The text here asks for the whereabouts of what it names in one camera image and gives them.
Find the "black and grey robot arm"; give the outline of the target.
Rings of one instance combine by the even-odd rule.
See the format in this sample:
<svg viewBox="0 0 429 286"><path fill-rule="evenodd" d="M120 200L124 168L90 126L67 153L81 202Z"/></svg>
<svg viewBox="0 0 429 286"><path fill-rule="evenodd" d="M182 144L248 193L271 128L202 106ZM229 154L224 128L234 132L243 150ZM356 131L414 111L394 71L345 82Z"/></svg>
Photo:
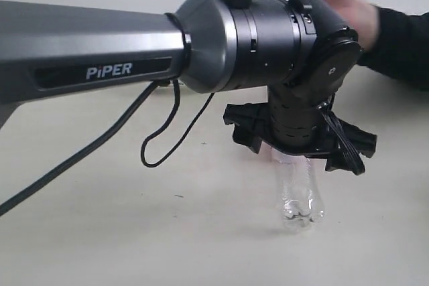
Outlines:
<svg viewBox="0 0 429 286"><path fill-rule="evenodd" d="M185 0L173 13L1 2L1 121L23 103L149 81L198 93L264 86L227 107L236 142L365 171L375 135L338 119L336 91L361 54L324 0Z"/></svg>

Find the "person's open hand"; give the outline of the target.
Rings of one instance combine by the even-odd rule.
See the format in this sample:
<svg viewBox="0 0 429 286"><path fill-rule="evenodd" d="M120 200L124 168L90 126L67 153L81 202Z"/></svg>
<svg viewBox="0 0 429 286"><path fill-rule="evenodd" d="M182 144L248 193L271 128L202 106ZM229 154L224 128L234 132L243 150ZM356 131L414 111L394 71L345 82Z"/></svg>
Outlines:
<svg viewBox="0 0 429 286"><path fill-rule="evenodd" d="M366 0L324 0L359 36L359 44L369 51L379 35L379 14L376 6Z"/></svg>

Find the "forearm in black sleeve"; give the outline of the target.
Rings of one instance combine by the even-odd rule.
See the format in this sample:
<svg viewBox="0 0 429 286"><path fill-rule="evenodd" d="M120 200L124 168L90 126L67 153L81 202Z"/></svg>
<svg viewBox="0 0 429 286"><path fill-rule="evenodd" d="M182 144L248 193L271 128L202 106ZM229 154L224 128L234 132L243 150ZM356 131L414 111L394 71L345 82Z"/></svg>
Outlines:
<svg viewBox="0 0 429 286"><path fill-rule="evenodd" d="M358 65L428 91L428 13L406 14L376 7L379 24L374 44Z"/></svg>

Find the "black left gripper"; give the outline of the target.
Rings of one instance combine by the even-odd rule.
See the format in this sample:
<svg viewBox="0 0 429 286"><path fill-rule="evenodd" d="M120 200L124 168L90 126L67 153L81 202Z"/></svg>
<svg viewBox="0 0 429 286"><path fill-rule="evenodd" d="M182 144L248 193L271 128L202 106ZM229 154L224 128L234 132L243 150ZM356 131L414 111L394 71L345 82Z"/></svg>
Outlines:
<svg viewBox="0 0 429 286"><path fill-rule="evenodd" d="M272 102L228 104L223 121L233 141L259 153L262 143L292 156L325 159L326 171L365 172L361 156L373 157L377 136L339 119L329 102L288 109Z"/></svg>

